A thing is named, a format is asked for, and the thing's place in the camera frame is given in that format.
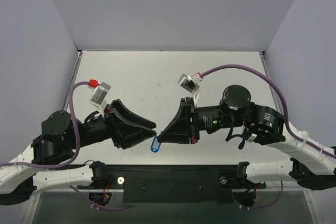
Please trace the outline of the blue key tag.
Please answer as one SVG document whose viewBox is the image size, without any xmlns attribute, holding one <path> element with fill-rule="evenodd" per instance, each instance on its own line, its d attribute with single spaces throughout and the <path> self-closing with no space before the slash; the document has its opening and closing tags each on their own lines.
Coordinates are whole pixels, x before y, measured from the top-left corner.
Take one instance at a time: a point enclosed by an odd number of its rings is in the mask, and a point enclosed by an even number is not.
<svg viewBox="0 0 336 224">
<path fill-rule="evenodd" d="M 158 141 L 158 139 L 159 139 L 158 136 L 155 136 L 151 143 L 150 150 L 153 153 L 157 153 L 160 150 L 161 143 Z"/>
</svg>

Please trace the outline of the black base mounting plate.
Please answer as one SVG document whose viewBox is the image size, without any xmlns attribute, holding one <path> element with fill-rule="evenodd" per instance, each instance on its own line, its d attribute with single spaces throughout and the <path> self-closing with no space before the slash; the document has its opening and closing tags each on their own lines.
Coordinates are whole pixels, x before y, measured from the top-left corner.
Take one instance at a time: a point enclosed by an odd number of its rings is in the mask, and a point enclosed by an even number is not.
<svg viewBox="0 0 336 224">
<path fill-rule="evenodd" d="M 234 201 L 234 190 L 252 199 L 252 183 L 241 165 L 107 165 L 101 182 L 79 189 L 122 189 L 124 203 L 199 203 Z"/>
</svg>

